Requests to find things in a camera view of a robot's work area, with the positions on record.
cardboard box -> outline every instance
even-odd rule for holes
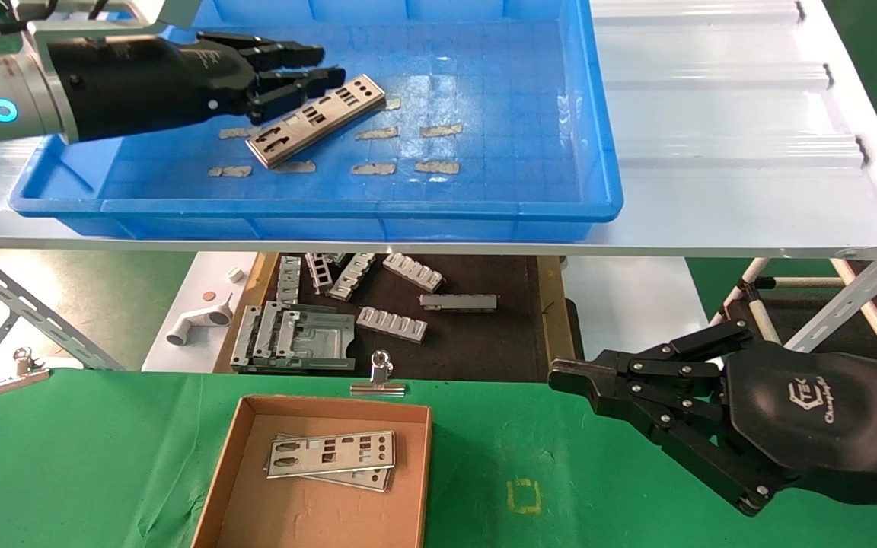
[[[394,430],[386,492],[307,478],[266,479],[277,433]],[[422,545],[432,443],[427,406],[332,398],[246,396],[215,468],[192,548],[414,548]]]

metal binder clip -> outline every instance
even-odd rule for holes
[[[351,384],[351,396],[372,395],[389,396],[393,398],[404,397],[404,382],[389,382],[394,365],[391,363],[391,355],[384,350],[375,350],[372,354],[372,378],[370,382],[355,382]]]

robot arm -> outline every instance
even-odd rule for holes
[[[275,72],[323,59],[319,46],[213,32],[191,44],[154,35],[40,40],[0,56],[0,141],[104,139],[223,114],[260,125],[342,86],[338,67]]]
[[[627,421],[748,516],[780,490],[877,505],[877,361],[722,323],[638,354],[550,364],[550,387]],[[719,370],[710,358],[726,356]]]

green table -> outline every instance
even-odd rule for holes
[[[348,379],[57,371],[0,396],[0,548],[185,547],[239,396]],[[426,544],[877,547],[877,508],[742,517],[626,424],[543,384],[410,382],[435,410]]]

metal shelf frame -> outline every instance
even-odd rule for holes
[[[39,139],[0,144],[0,247],[840,257],[875,260],[794,337],[808,351],[877,288],[877,116],[821,0],[592,0],[622,215],[582,242],[127,241],[22,218]],[[119,365],[0,270],[0,299],[92,368]]]

